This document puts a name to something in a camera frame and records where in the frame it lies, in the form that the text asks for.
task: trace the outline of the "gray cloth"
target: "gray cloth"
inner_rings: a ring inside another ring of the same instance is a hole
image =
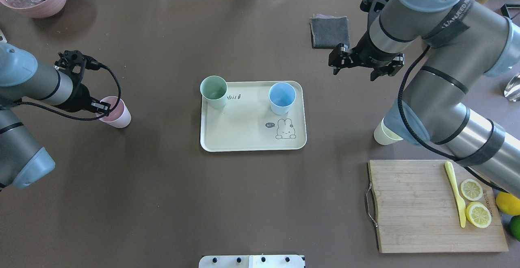
[[[313,48],[335,48],[339,43],[350,47],[349,20],[346,16],[315,15],[310,18]]]

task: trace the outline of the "cutting board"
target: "cutting board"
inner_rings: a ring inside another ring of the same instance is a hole
[[[507,251],[504,229],[490,187],[481,183],[479,202],[492,223],[481,229],[466,220],[460,227],[445,160],[370,160],[368,164],[377,242],[381,253],[444,253]],[[453,163],[457,185],[475,179]]]

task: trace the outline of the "brown table surface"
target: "brown table surface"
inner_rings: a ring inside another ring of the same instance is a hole
[[[374,82],[366,68],[333,76],[330,50],[312,49],[315,13],[348,16],[355,44],[366,30],[360,1],[67,0],[39,20],[0,7],[8,41],[41,61],[80,50],[112,68],[132,113],[118,130],[15,109],[56,168],[0,194],[1,266],[189,268],[203,255],[261,253],[305,255],[312,268],[518,266],[520,242],[511,235],[508,253],[377,251],[364,204],[366,163],[441,158],[373,140],[404,70]],[[407,64],[421,50],[420,42],[408,48]],[[307,144],[203,150],[199,84],[211,74],[299,82]],[[503,97],[511,77],[482,78],[464,102],[520,137],[520,107]],[[116,93],[106,72],[89,71],[83,83],[98,98]]]

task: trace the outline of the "lemon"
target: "lemon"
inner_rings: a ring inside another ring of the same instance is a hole
[[[476,227],[488,227],[491,224],[491,213],[480,202],[472,202],[466,207],[466,218]]]
[[[520,199],[509,193],[500,192],[495,201],[496,206],[505,214],[520,216]]]
[[[460,184],[460,190],[464,198],[470,201],[479,200],[483,195],[481,185],[474,179],[465,179]]]
[[[513,216],[509,222],[509,227],[513,236],[520,241],[520,216]]]

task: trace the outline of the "bunny drawing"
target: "bunny drawing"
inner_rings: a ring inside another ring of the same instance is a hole
[[[296,138],[294,126],[291,119],[278,120],[278,129],[276,130],[276,139],[294,139]]]

